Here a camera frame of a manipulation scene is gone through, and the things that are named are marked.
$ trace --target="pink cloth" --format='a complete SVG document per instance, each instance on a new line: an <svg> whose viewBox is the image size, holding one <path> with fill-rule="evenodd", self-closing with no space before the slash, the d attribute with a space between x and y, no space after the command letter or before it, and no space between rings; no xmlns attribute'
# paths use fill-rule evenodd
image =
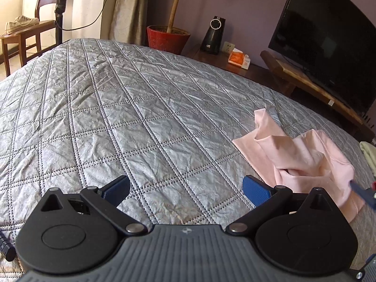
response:
<svg viewBox="0 0 376 282"><path fill-rule="evenodd" d="M256 129L232 142L266 184L309 193L323 187L350 222L364 202L352 192L354 167L321 130L310 130L292 139L265 109L255 110Z"/></svg>

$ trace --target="tissue box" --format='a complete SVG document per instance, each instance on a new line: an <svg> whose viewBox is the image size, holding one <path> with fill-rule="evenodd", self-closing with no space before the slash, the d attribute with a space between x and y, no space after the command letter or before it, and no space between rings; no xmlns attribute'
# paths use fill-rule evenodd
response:
<svg viewBox="0 0 376 282"><path fill-rule="evenodd" d="M251 60L241 50L234 49L229 56L229 63L248 70Z"/></svg>

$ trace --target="wall socket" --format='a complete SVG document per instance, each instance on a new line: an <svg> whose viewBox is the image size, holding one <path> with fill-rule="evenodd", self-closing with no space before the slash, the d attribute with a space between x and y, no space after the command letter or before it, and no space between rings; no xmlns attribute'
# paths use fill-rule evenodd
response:
<svg viewBox="0 0 376 282"><path fill-rule="evenodd" d="M226 54L230 54L232 52L232 50L234 50L234 49L235 49L234 44L227 42L227 41L225 41L223 43L222 52L224 52Z"/></svg>

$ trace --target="television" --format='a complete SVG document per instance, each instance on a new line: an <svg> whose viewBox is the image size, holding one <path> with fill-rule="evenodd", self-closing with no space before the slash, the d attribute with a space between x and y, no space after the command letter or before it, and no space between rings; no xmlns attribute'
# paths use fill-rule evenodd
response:
<svg viewBox="0 0 376 282"><path fill-rule="evenodd" d="M350 0L287 0L269 48L357 113L374 102L376 27Z"/></svg>

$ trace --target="red flower pot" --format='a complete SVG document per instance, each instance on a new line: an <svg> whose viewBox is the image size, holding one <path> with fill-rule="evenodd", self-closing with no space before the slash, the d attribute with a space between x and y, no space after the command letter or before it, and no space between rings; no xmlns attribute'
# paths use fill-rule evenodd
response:
<svg viewBox="0 0 376 282"><path fill-rule="evenodd" d="M174 27L172 33L166 33L166 31L166 26L151 25L147 27L149 47L180 55L191 34Z"/></svg>

